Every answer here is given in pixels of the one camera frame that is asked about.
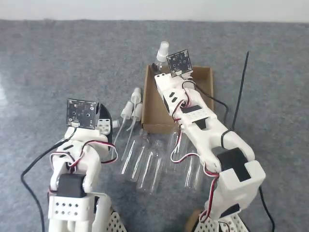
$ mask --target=cardboard box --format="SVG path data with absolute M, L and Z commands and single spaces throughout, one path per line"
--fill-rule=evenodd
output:
M 210 67 L 193 66 L 192 77 L 198 86 L 213 96 L 213 77 Z M 213 110 L 213 100 L 203 94 L 201 96 L 207 106 Z M 149 133 L 170 133 L 176 126 L 156 89 L 155 77 L 150 65 L 146 67 L 141 123 Z

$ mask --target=white perforated base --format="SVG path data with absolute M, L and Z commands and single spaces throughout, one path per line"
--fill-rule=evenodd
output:
M 106 232 L 126 232 L 125 226 L 122 224 L 119 214 L 113 212 L 108 222 Z
M 248 232 L 238 215 L 221 219 L 219 223 L 209 218 L 204 223 L 199 222 L 194 232 L 219 232 L 219 227 L 223 232 Z

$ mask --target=black cable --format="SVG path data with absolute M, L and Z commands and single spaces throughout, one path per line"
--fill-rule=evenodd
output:
M 218 102 L 219 104 L 223 105 L 225 107 L 225 114 L 224 114 L 224 118 L 223 118 L 223 124 L 226 126 L 226 118 L 227 118 L 227 114 L 229 111 L 229 108 L 227 106 L 227 104 L 225 104 L 223 101 L 220 101 L 214 97 L 212 97 L 211 95 L 209 95 L 208 93 L 206 93 L 200 86 L 196 85 L 196 88 L 202 93 L 204 94 L 206 97 L 214 100 L 215 102 Z
M 233 123 L 232 123 L 232 126 L 231 126 L 231 131 L 234 131 L 234 129 L 235 129 L 235 123 L 236 123 L 236 118 L 237 118 L 238 109 L 239 109 L 239 105 L 240 105 L 240 99 L 241 99 L 241 94 L 242 94 L 242 87 L 243 87 L 243 82 L 245 80 L 245 73 L 246 73 L 246 69 L 247 69 L 248 58 L 249 58 L 249 51 L 247 52 L 246 59 L 245 59 L 245 65 L 244 65 L 243 71 L 242 71 L 239 95 L 238 95 L 236 110 L 235 110 L 235 114 L 234 114 L 234 118 L 233 118 Z
M 236 110 L 235 110 L 235 114 L 234 114 L 234 118 L 233 118 L 233 123 L 232 123 L 232 126 L 231 126 L 231 131 L 234 131 L 235 129 L 235 122 L 236 122 L 236 119 L 237 119 L 237 114 L 238 114 L 238 110 L 239 110 L 239 105 L 240 105 L 240 99 L 241 99 L 241 94 L 242 94 L 242 88 L 243 88 L 243 83 L 244 83 L 244 80 L 245 80 L 245 73 L 246 73 L 246 69 L 247 69 L 247 64 L 248 64 L 248 58 L 249 58 L 249 51 L 247 52 L 247 55 L 246 55 L 246 59 L 245 59 L 245 65 L 243 67 L 243 71 L 242 71 L 242 77 L 241 77 L 241 83 L 240 83 L 240 89 L 239 89 L 239 95 L 238 95 L 238 100 L 237 100 L 237 106 L 236 106 Z M 259 187 L 259 192 L 260 192 L 260 196 L 261 196 L 261 201 L 262 201 L 262 204 L 263 204 L 263 207 L 271 221 L 271 224 L 272 224 L 272 232 L 275 231 L 275 221 L 274 219 L 272 218 L 269 210 L 267 209 L 267 206 L 266 206 L 266 203 L 265 203 L 265 200 L 264 200 L 264 196 L 263 196 L 263 192 L 262 192 L 262 187 L 260 186 Z
M 267 206 L 266 206 L 266 203 L 265 203 L 265 200 L 264 200 L 264 195 L 263 195 L 263 191 L 262 191 L 262 186 L 259 187 L 259 192 L 260 192 L 260 196 L 261 196 L 261 201 L 262 201 L 262 204 L 263 204 L 263 207 L 267 213 L 267 216 L 269 217 L 269 220 L 271 221 L 271 225 L 272 225 L 272 229 L 271 231 L 274 232 L 275 231 L 275 228 L 276 228 L 276 224 L 275 224 L 275 221 L 274 219 L 272 218 Z
M 42 159 L 45 155 L 47 155 L 48 153 L 50 153 L 52 150 L 60 147 L 61 145 L 63 145 L 64 143 L 66 143 L 67 141 L 69 141 L 73 135 L 75 134 L 76 132 L 76 128 L 74 129 L 74 132 L 72 133 L 72 135 L 65 139 L 65 140 L 62 140 L 58 143 L 56 143 L 55 145 L 53 145 L 50 149 L 48 149 L 47 151 L 45 151 L 44 153 L 42 153 L 41 155 L 39 155 L 23 172 L 22 174 L 20 175 L 20 180 L 21 182 L 23 183 L 23 185 L 25 186 L 25 188 L 29 191 L 29 193 L 31 194 L 31 196 L 33 197 L 35 203 L 37 204 L 37 207 L 39 209 L 39 212 L 40 212 L 40 218 L 41 218 L 41 226 L 42 226 L 42 232 L 45 232 L 45 223 L 44 223 L 44 214 L 43 214 L 43 210 L 42 210 L 42 207 L 41 207 L 41 204 L 37 198 L 37 196 L 35 195 L 35 193 L 33 192 L 33 190 L 30 188 L 30 186 L 25 182 L 24 180 L 24 176 L 31 170 L 31 168 L 40 160 Z

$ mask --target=clear plastic bottle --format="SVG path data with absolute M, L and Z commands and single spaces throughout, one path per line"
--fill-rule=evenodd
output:
M 139 135 L 132 138 L 124 154 L 120 174 L 125 175 L 128 180 L 136 182 L 144 164 L 143 162 L 149 145 L 147 132 L 141 129 Z
M 144 166 L 137 181 L 137 190 L 150 194 L 156 192 L 161 179 L 164 156 L 163 142 L 156 140 L 147 152 Z
M 168 143 L 168 159 L 166 160 L 166 172 L 167 173 L 184 173 L 184 162 L 182 163 L 173 163 L 170 160 L 170 154 L 175 148 L 177 139 L 178 139 L 179 129 L 175 128 L 173 132 L 169 136 L 169 143 Z M 189 139 L 188 137 L 183 133 L 182 139 L 180 141 L 179 149 L 173 154 L 174 160 L 179 160 L 181 157 L 183 157 L 188 150 L 189 145 Z
M 168 62 L 166 60 L 166 56 L 168 54 L 169 54 L 169 43 L 166 41 L 162 41 L 158 53 L 156 55 L 156 61 L 155 61 L 155 64 L 159 70 L 161 70 L 163 66 L 167 66 Z
M 197 153 L 197 149 L 192 143 L 189 145 L 188 153 Z M 194 191 L 201 191 L 203 186 L 203 167 L 200 164 L 199 158 L 196 156 L 189 156 L 185 159 L 185 179 L 184 187 L 193 189 Z

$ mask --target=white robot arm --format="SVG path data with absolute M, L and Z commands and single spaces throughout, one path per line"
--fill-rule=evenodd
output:
M 118 157 L 116 152 L 115 158 L 102 162 L 108 156 L 109 147 L 114 148 L 108 142 L 111 118 L 100 116 L 95 127 L 92 123 L 95 117 L 90 117 L 95 114 L 94 106 L 89 109 L 86 101 L 69 101 L 68 121 L 77 128 L 68 128 L 64 137 L 71 137 L 70 140 L 50 157 L 54 172 L 50 180 L 49 232 L 104 232 L 109 227 L 112 202 L 104 193 L 93 193 L 93 187 L 101 164 L 116 161 Z M 86 129 L 85 124 L 94 130 Z
M 217 188 L 205 203 L 205 212 L 210 210 L 209 220 L 223 221 L 249 206 L 266 174 L 254 160 L 251 147 L 217 119 L 195 90 L 195 83 L 188 80 L 190 75 L 185 75 L 162 73 L 154 78 L 169 115 L 197 148 L 201 164 L 217 178 Z M 216 156 L 212 149 L 218 146 L 226 151 Z

